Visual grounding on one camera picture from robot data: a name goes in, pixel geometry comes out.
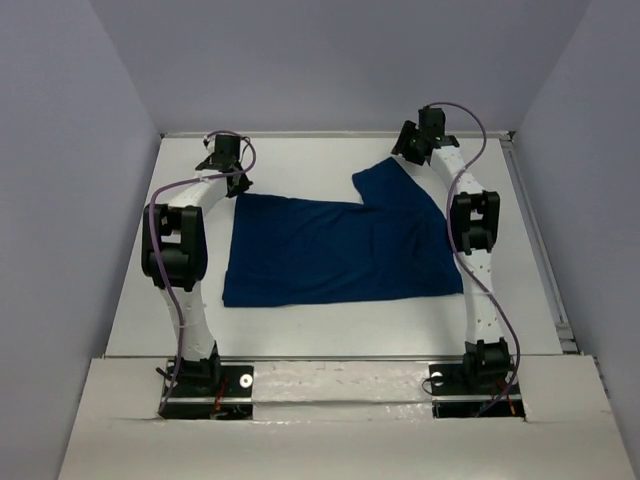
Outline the blue t shirt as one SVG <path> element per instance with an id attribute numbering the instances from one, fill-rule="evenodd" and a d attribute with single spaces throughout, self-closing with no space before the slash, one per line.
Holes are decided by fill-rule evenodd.
<path id="1" fill-rule="evenodd" d="M 243 194 L 222 300 L 270 308 L 457 295 L 443 213 L 393 158 L 355 173 L 360 202 Z"/>

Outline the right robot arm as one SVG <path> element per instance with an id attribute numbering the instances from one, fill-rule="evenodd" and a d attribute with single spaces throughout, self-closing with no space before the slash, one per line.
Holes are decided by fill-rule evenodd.
<path id="1" fill-rule="evenodd" d="M 416 165 L 428 164 L 447 189 L 446 232 L 461 270 L 467 327 L 465 352 L 451 373 L 432 378 L 436 395 L 505 396 L 512 357 L 492 285 L 492 252 L 497 243 L 501 199 L 470 172 L 480 156 L 465 161 L 455 136 L 446 132 L 445 102 L 422 107 L 416 122 L 402 126 L 392 154 Z"/>

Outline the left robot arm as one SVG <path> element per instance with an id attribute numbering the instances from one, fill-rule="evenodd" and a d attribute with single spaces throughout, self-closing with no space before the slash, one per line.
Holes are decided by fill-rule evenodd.
<path id="1" fill-rule="evenodd" d="M 162 371 L 163 401 L 179 387 L 209 395 L 220 386 L 221 361 L 201 292 L 208 267 L 205 218 L 221 200 L 249 190 L 257 160 L 251 139 L 233 131 L 213 131 L 203 145 L 207 156 L 194 174 L 157 188 L 143 210 L 141 268 L 166 302 L 177 342 L 173 366 Z"/>

